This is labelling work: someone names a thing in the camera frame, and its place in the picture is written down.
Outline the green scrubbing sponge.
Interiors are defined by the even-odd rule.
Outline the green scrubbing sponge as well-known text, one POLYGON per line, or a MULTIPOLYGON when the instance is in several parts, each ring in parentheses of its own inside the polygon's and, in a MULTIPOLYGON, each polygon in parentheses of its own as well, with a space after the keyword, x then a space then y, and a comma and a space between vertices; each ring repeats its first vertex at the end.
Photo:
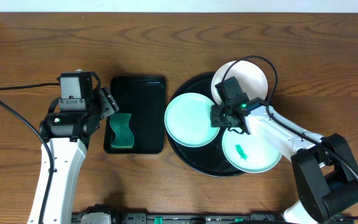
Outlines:
POLYGON ((111 147, 114 149, 131 149, 134 146, 134 134, 129 127, 131 119, 129 113, 114 113, 110 116, 109 125, 115 137, 111 147))

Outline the mint plate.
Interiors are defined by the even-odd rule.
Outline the mint plate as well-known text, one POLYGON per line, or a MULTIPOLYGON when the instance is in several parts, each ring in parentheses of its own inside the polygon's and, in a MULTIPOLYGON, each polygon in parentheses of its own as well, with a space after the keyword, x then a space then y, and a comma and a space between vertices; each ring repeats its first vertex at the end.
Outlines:
POLYGON ((220 129, 211 126, 214 102, 199 93, 184 93, 169 102, 164 123, 168 135, 186 147, 201 147, 212 142, 220 129))
POLYGON ((275 167, 282 154, 261 138, 226 130, 221 141, 226 159, 237 169, 261 173, 275 167))

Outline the mint plate bottom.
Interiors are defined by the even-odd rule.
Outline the mint plate bottom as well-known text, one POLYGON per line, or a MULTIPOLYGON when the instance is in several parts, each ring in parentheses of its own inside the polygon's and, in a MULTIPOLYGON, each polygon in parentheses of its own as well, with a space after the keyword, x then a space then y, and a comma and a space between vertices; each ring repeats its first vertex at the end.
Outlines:
POLYGON ((261 138, 226 130, 221 141, 226 159, 237 169, 261 173, 275 167, 282 154, 261 138))

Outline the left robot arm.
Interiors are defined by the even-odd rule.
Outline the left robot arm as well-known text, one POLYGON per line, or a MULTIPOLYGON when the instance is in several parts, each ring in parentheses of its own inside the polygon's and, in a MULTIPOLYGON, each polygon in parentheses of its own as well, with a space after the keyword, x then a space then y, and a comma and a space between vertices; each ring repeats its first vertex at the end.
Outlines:
POLYGON ((40 130, 46 135, 42 144, 42 165, 29 223, 70 223, 78 175, 88 150, 90 134, 83 137, 89 116, 83 111, 54 112, 75 97, 52 101, 40 130))

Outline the white plate top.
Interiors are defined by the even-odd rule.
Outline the white plate top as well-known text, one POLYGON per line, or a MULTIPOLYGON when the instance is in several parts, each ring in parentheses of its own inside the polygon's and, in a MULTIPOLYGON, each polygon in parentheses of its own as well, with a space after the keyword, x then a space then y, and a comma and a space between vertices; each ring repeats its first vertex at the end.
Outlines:
MULTIPOLYGON (((221 98, 215 85, 222 82, 226 70, 234 63, 228 62, 220 67, 211 81, 211 94, 216 104, 221 104, 221 98)), ((226 79, 236 77, 241 89, 247 93, 250 100, 259 97, 265 99, 268 92, 268 82, 263 71, 254 63, 240 61, 236 63, 226 75, 226 79)))

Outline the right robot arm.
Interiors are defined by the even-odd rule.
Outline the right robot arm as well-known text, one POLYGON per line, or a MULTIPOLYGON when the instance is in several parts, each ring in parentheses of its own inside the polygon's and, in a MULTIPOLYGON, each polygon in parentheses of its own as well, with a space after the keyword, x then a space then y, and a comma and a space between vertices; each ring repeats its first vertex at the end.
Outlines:
POLYGON ((292 165, 299 200, 283 213, 288 223, 358 220, 358 165, 347 141, 309 132, 278 114, 269 101, 222 93, 211 123, 224 128, 226 159, 248 173, 265 172, 281 157, 292 165))

